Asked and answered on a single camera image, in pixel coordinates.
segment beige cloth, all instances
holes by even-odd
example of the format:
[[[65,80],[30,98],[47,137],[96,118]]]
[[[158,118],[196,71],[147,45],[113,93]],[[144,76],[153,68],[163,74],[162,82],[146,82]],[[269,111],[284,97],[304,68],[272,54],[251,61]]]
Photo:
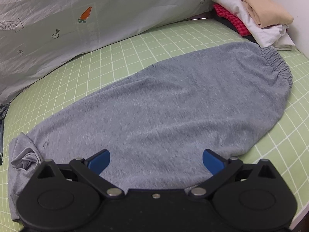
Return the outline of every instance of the beige cloth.
[[[260,28],[277,24],[291,24],[294,18],[279,4],[272,0],[242,0]]]

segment carrot print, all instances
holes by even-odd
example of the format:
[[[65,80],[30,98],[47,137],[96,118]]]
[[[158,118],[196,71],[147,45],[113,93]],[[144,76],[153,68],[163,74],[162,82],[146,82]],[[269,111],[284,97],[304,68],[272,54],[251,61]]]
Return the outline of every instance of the carrot print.
[[[85,23],[86,19],[90,16],[90,11],[91,11],[92,7],[89,7],[85,10],[85,12],[80,16],[80,18],[78,19],[78,23]]]

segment red plaid fabric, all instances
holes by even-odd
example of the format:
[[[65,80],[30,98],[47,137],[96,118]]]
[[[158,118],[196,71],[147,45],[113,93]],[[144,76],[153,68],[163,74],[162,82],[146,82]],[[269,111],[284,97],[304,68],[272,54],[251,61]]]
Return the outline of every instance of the red plaid fabric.
[[[226,10],[224,7],[222,7],[217,3],[214,4],[214,9],[218,16],[226,18],[233,24],[233,26],[237,29],[239,35],[241,36],[251,35],[250,31],[248,31],[247,27],[237,16],[234,16],[232,13],[230,13],[228,10]]]

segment green checkered surface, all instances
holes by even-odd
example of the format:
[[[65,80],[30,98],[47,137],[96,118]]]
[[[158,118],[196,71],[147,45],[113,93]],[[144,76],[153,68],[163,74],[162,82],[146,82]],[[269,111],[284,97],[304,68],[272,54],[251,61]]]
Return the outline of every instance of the green checkered surface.
[[[69,104],[153,63],[236,41],[247,40],[212,19],[174,23],[80,55],[19,94],[4,120],[0,231],[22,227],[11,221],[7,195],[8,146],[20,132],[27,133]],[[285,113],[241,159],[245,163],[270,159],[294,193],[299,213],[309,201],[309,60],[298,50],[280,54],[293,74]]]

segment silver bolt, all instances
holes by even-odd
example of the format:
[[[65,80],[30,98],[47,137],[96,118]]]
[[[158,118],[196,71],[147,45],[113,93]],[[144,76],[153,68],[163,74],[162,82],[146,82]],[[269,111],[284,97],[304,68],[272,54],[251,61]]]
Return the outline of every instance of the silver bolt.
[[[112,187],[106,191],[109,196],[118,196],[122,194],[122,190],[117,187]]]
[[[207,191],[202,187],[196,187],[191,190],[191,193],[195,196],[201,196],[207,193]]]
[[[159,199],[160,197],[161,197],[160,194],[153,194],[153,195],[152,195],[152,198],[154,198],[154,199]]]

